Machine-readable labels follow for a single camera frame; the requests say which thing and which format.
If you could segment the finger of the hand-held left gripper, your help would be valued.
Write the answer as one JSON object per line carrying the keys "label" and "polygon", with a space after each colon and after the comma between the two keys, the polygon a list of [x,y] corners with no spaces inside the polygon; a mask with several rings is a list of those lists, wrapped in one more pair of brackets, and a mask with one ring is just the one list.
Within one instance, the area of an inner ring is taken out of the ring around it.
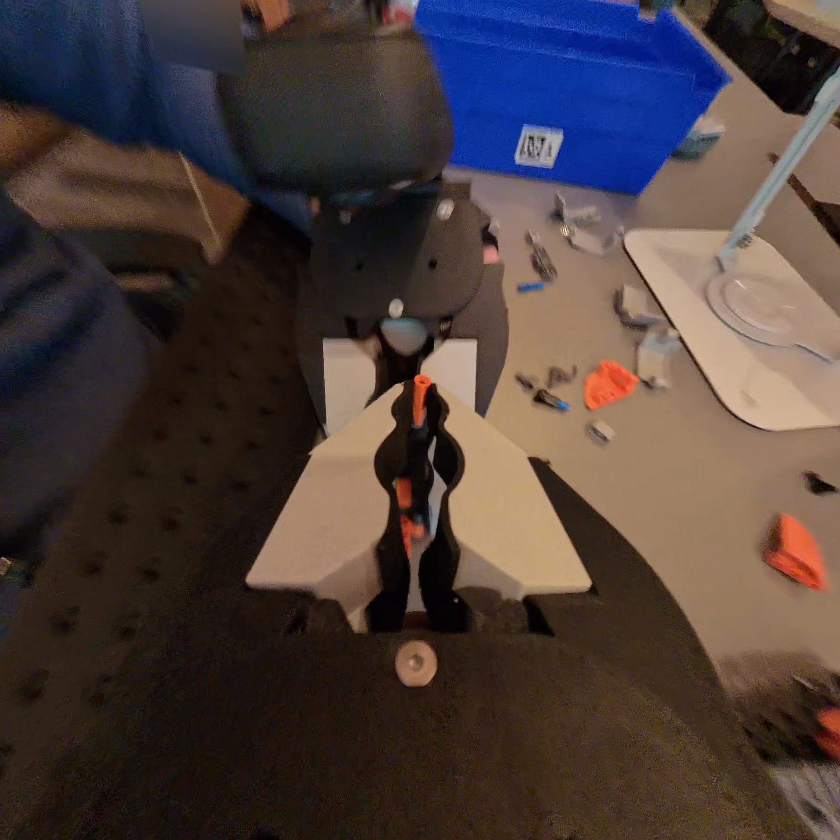
{"label": "finger of the hand-held left gripper", "polygon": [[436,342],[422,362],[422,375],[443,386],[468,407],[476,406],[477,339]]}
{"label": "finger of the hand-held left gripper", "polygon": [[376,387],[378,339],[323,339],[325,432],[333,435],[368,405]]}

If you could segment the orange curved brick piece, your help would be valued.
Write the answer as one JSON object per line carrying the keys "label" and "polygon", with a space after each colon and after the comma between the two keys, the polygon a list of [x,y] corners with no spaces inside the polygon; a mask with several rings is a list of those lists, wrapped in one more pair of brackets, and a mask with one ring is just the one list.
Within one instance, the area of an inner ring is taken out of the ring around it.
{"label": "orange curved brick piece", "polygon": [[800,521],[787,513],[778,513],[771,523],[762,560],[798,585],[816,592],[830,589],[820,545]]}

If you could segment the black dimpled foam mat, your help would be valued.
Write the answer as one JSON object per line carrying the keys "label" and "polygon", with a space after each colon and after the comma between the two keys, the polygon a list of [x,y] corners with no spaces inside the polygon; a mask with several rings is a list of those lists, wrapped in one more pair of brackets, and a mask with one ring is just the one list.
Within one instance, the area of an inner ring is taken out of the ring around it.
{"label": "black dimpled foam mat", "polygon": [[297,595],[245,577],[317,421],[292,348],[308,248],[251,212],[2,641],[2,838],[244,838],[285,735]]}

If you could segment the grey curved panel piece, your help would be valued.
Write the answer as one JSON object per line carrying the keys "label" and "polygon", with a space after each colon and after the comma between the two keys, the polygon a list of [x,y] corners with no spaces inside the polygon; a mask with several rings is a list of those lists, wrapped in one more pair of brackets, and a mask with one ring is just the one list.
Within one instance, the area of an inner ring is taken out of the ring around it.
{"label": "grey curved panel piece", "polygon": [[659,324],[648,328],[636,351],[638,379],[653,390],[669,389],[669,361],[679,346],[679,332],[672,327]]}
{"label": "grey curved panel piece", "polygon": [[623,243],[624,233],[622,225],[615,227],[608,235],[593,232],[588,227],[568,226],[566,239],[573,249],[603,258]]}

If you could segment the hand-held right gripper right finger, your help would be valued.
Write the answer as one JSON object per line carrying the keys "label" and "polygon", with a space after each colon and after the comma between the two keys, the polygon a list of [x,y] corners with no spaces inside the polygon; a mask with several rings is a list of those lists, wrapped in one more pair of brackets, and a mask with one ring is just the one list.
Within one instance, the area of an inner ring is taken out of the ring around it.
{"label": "hand-held right gripper right finger", "polygon": [[444,387],[425,395],[434,436],[434,540],[425,598],[483,588],[504,599],[583,593],[592,579],[520,447]]}

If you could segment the blue plastic storage bin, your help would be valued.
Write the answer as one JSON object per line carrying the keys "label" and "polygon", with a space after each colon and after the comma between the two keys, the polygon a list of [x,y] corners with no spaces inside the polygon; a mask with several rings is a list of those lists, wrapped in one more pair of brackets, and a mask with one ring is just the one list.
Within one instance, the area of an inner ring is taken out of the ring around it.
{"label": "blue plastic storage bin", "polygon": [[730,81],[668,9],[422,1],[461,169],[636,196]]}

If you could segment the grey orange tracked toy vehicle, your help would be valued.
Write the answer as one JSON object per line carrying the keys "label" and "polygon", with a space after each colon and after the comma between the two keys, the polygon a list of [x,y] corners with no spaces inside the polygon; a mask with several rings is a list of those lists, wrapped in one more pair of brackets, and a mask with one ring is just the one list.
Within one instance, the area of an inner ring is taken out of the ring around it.
{"label": "grey orange tracked toy vehicle", "polygon": [[838,758],[819,738],[838,711],[838,672],[806,652],[748,652],[723,659],[721,683],[747,739],[810,838],[839,838]]}

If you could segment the grey angular panel piece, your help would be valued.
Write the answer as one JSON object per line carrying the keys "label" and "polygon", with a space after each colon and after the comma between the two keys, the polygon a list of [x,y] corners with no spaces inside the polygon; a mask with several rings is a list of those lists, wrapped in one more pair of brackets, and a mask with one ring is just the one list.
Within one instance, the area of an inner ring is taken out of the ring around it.
{"label": "grey angular panel piece", "polygon": [[569,230],[586,228],[602,221],[601,211],[597,206],[571,206],[561,192],[553,196],[552,219]]}
{"label": "grey angular panel piece", "polygon": [[648,294],[631,285],[622,285],[614,294],[614,311],[621,323],[631,329],[647,330],[668,323],[666,316],[654,311]]}

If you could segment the orange grey brick assembly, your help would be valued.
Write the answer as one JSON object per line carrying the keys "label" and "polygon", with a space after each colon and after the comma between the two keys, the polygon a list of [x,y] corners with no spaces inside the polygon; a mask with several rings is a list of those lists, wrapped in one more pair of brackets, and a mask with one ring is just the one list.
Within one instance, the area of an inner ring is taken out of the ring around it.
{"label": "orange grey brick assembly", "polygon": [[432,438],[426,408],[431,385],[432,380],[425,374],[414,377],[412,425],[406,436],[406,463],[394,481],[402,540],[408,558],[412,557],[415,543],[423,540],[431,529],[429,495],[434,471],[429,458]]}

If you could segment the white book stand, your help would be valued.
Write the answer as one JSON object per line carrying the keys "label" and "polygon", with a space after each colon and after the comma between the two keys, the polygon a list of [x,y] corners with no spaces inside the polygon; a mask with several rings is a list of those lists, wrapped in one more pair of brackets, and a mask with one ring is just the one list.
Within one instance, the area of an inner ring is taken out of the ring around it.
{"label": "white book stand", "polygon": [[719,401],[769,432],[839,425],[838,314],[757,229],[838,109],[836,70],[730,231],[635,228],[624,248]]}

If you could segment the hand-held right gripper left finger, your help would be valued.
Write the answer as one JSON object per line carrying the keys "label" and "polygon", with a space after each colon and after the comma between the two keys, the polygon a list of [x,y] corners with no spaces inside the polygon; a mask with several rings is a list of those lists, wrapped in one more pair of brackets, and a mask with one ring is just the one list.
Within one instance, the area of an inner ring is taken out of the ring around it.
{"label": "hand-held right gripper left finger", "polygon": [[412,386],[396,385],[316,446],[247,586],[333,600],[357,628],[402,631],[411,573],[396,482],[411,427]]}

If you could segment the wooden pillar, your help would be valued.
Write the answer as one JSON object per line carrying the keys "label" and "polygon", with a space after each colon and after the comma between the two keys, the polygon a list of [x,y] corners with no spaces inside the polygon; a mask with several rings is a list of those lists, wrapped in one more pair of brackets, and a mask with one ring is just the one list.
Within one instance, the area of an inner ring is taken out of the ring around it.
{"label": "wooden pillar", "polygon": [[3,101],[2,188],[46,228],[111,228],[191,240],[211,264],[249,201],[182,154],[121,146],[52,114]]}

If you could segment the person's left forearm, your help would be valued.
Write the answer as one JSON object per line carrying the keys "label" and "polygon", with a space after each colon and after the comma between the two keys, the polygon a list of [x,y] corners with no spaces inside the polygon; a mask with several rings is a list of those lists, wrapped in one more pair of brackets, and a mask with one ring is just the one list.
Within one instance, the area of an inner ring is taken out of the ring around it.
{"label": "person's left forearm", "polygon": [[1,29],[2,99],[51,112],[113,144],[182,154],[311,236],[308,197],[249,178],[217,76],[159,58],[139,2],[2,2]]}

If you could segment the orange pin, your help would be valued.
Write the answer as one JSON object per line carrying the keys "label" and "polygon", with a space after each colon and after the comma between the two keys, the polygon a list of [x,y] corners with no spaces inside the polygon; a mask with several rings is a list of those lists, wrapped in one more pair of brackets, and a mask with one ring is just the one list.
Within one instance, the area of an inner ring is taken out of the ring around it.
{"label": "orange pin", "polygon": [[594,411],[634,393],[641,381],[614,360],[604,360],[584,379],[584,405]]}

